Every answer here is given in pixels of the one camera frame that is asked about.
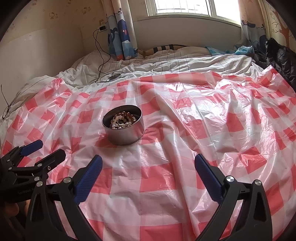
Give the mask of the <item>left hand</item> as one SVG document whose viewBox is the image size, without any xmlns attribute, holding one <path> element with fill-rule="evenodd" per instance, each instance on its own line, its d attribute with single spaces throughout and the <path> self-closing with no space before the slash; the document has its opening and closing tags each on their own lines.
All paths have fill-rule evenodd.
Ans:
<svg viewBox="0 0 296 241">
<path fill-rule="evenodd" d="M 30 200 L 1 203 L 1 240 L 25 240 Z"/>
</svg>

